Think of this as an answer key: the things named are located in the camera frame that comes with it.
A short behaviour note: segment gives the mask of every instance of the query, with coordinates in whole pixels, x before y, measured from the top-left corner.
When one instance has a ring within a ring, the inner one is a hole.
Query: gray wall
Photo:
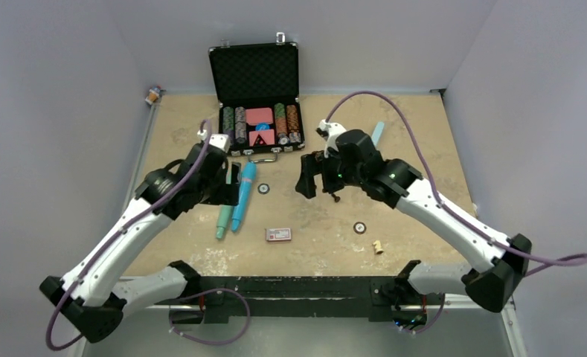
[[[446,104],[481,218],[542,256],[587,251],[587,1],[498,1]],[[532,356],[587,356],[587,266],[516,299]]]
[[[144,92],[102,0],[0,0],[0,356],[55,356],[39,283],[119,214]]]
[[[212,91],[207,49],[301,46],[305,92],[445,88],[495,0],[107,0],[148,84]]]

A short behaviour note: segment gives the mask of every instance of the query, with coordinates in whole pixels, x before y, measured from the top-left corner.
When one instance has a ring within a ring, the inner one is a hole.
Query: wooden table
[[[450,245],[418,221],[374,202],[361,190],[340,191],[339,203],[321,193],[305,199],[294,191],[300,175],[300,156],[322,149],[314,133],[320,119],[341,99],[336,95],[301,97],[307,148],[280,155],[277,162],[259,164],[250,202],[238,234],[215,238],[219,207],[199,205],[180,216],[159,234],[127,269],[126,275],[147,275],[174,260],[184,260],[202,275],[387,275],[396,274],[412,259],[452,263],[463,258]],[[404,111],[435,175],[438,190],[464,210],[473,212],[458,153],[446,113],[438,95],[391,96]],[[196,143],[200,120],[210,118],[217,128],[218,105],[214,96],[166,95],[144,158],[140,180],[151,170],[184,158]],[[379,142],[384,158],[402,158],[424,172],[405,127],[389,105],[371,96],[346,102],[333,117],[347,129],[372,133],[385,122]],[[246,157],[231,158],[243,165]],[[269,184],[266,195],[259,183]],[[367,225],[363,235],[353,224]],[[266,228],[289,227],[292,241],[268,243]],[[375,255],[372,242],[380,240],[385,253]]]

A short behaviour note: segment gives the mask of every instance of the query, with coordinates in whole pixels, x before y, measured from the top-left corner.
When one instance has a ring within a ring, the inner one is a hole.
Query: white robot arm
[[[467,263],[440,267],[411,261],[397,277],[402,289],[408,290],[406,294],[464,294],[485,309],[501,311],[525,274],[527,260],[511,257],[493,242],[529,252],[531,244],[527,239],[520,235],[511,239],[488,228],[442,197],[462,218],[487,230],[490,241],[467,229],[440,208],[431,185],[417,170],[398,159],[383,160],[370,137],[361,130],[347,131],[338,123],[322,122],[318,132],[327,139],[326,148],[302,156],[296,191],[309,199],[315,196],[313,176],[321,173],[324,192],[332,194],[346,185],[357,186],[372,199],[417,219],[457,249]],[[170,200],[157,207],[159,199],[179,185],[196,163],[202,147],[203,143],[197,144],[185,160],[149,173],[98,246],[65,275],[47,277],[39,287],[90,342],[103,340],[133,312],[202,292],[199,274],[182,261],[173,262],[158,273],[119,282],[142,249],[181,213],[199,203],[237,204],[240,168],[228,167],[227,135],[212,135],[201,167]],[[170,172],[177,165],[176,173]],[[227,170],[232,170],[231,184],[225,183]],[[127,222],[149,210],[125,228]]]
[[[198,135],[202,140],[207,138],[204,130]],[[90,342],[104,339],[123,318],[139,309],[200,292],[195,281],[199,275],[182,261],[146,277],[118,281],[142,249],[181,213],[199,203],[238,203],[240,168],[228,167],[229,138],[214,134],[208,143],[201,166],[177,187],[172,197],[151,210],[196,165],[203,142],[194,145],[186,159],[175,160],[147,174],[120,219],[94,250],[62,277],[46,277],[40,285],[41,292],[55,306],[61,305],[61,313]],[[175,166],[179,166],[176,173],[170,172]],[[228,170],[232,170],[230,184],[225,183]],[[145,211],[149,213],[138,219]]]
[[[399,159],[383,159],[363,131],[346,130],[339,123],[325,120],[316,131],[326,140],[326,147],[302,156],[296,191],[308,199],[314,197],[314,175],[321,174],[322,192],[334,196],[345,186],[360,187],[373,200],[413,217],[459,251],[466,263],[427,266],[412,261],[417,263],[408,264],[401,273],[402,278],[422,295],[439,292],[468,295],[489,311],[503,309],[525,276],[528,263],[505,248],[529,254],[531,242],[527,238],[521,234],[509,237],[478,221],[434,192],[431,182],[411,165]],[[478,227],[483,235],[469,229],[467,223]]]

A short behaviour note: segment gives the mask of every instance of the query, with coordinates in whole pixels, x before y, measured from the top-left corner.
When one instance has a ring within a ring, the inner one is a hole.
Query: teal marker
[[[232,183],[232,168],[231,165],[228,168],[228,175],[225,177],[225,183],[231,184]],[[230,217],[232,217],[232,211],[234,210],[234,206],[227,206],[222,205],[221,211],[219,212],[219,220],[216,221],[216,238],[223,239],[225,235],[225,230],[228,229],[228,224],[230,222]]]

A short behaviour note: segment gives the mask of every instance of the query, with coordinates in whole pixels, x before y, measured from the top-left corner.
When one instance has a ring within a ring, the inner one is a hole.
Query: washer
[[[366,227],[365,223],[363,223],[363,222],[356,222],[353,225],[353,230],[354,230],[354,233],[356,233],[356,234],[363,234],[363,233],[365,233],[365,231],[367,229],[368,229],[368,227]]]
[[[258,185],[258,193],[261,195],[266,195],[269,193],[269,185],[268,184],[259,184]]]

